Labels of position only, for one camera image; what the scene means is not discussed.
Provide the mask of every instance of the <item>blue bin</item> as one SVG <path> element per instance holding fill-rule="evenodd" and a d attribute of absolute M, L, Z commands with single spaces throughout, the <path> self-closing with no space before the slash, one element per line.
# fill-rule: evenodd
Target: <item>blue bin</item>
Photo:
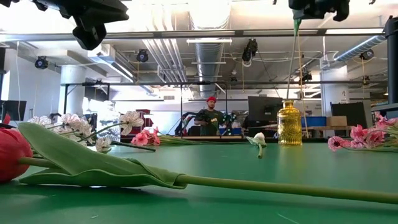
<path fill-rule="evenodd" d="M 301 126 L 305 127 L 304 117 L 301 117 Z M 308 127 L 326 126 L 326 117 L 324 116 L 307 116 Z"/>

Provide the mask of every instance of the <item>white column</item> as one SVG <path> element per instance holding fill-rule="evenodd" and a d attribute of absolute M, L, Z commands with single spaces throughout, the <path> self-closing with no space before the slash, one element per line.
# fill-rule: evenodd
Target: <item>white column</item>
<path fill-rule="evenodd" d="M 86 81 L 86 68 L 81 66 L 63 66 L 61 71 L 61 84 L 65 83 L 83 83 Z M 85 97 L 85 87 L 69 86 L 67 99 L 67 113 L 83 115 L 83 99 Z M 65 101 L 65 87 L 60 87 L 60 102 L 58 112 L 63 114 Z"/>
<path fill-rule="evenodd" d="M 347 81 L 348 72 L 347 66 L 341 68 L 332 68 L 329 70 L 322 70 L 320 74 L 321 81 Z M 322 84 L 322 115 L 331 116 L 330 103 L 349 103 L 348 84 Z M 325 136 L 333 136 L 334 131 L 325 131 Z"/>

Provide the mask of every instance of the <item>red tulip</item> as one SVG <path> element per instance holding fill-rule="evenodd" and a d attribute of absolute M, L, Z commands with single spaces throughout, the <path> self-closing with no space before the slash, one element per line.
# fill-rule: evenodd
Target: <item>red tulip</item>
<path fill-rule="evenodd" d="M 11 117 L 6 114 L 6 116 L 4 117 L 4 120 L 2 121 L 3 124 L 9 124 L 11 120 Z"/>
<path fill-rule="evenodd" d="M 33 152 L 22 134 L 15 129 L 0 129 L 0 183 L 22 175 L 29 165 L 20 165 L 22 157 L 32 157 Z"/>

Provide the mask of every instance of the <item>green shirt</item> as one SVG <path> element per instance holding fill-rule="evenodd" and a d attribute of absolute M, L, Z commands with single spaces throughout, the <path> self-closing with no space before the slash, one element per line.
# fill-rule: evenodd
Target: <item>green shirt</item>
<path fill-rule="evenodd" d="M 200 136 L 216 136 L 218 125 L 223 119 L 224 114 L 217 110 L 209 111 L 207 109 L 203 109 L 201 112 L 204 112 L 210 119 L 216 118 L 217 121 L 209 123 L 206 126 L 200 126 Z"/>

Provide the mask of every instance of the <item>tulip leaf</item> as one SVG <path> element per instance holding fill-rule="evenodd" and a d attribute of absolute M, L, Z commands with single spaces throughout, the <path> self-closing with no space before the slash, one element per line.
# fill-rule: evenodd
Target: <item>tulip leaf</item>
<path fill-rule="evenodd" d="M 57 174 L 57 176 L 62 175 L 62 177 L 66 178 L 77 176 L 87 177 L 87 175 L 84 174 L 86 171 L 99 170 L 102 173 L 98 175 L 104 176 L 103 173 L 111 175 L 112 178 L 108 179 L 112 180 L 115 179 L 115 177 L 132 177 L 139 175 L 140 177 L 144 176 L 146 178 L 151 177 L 151 179 L 157 179 L 157 181 L 159 183 L 163 183 L 162 185 L 164 186 L 171 186 L 179 175 L 178 173 L 169 172 L 156 167 L 145 166 L 135 159 L 121 159 L 92 151 L 77 142 L 43 128 L 38 124 L 20 123 L 19 131 L 41 156 L 62 169 L 54 173 L 51 172 L 52 170 L 46 170 L 45 173 L 39 172 L 26 177 L 27 180 L 30 178 L 35 179 L 42 175 L 50 175 L 47 172 Z"/>
<path fill-rule="evenodd" d="M 104 186 L 104 187 L 143 187 L 157 185 L 171 189 L 184 189 L 187 185 L 175 185 L 175 179 L 179 174 L 173 172 L 163 173 L 165 181 L 155 178 L 153 175 L 116 175 L 103 170 L 87 170 L 76 175 L 70 175 L 57 169 L 46 169 L 19 182 L 24 184 L 61 184 L 77 186 Z"/>

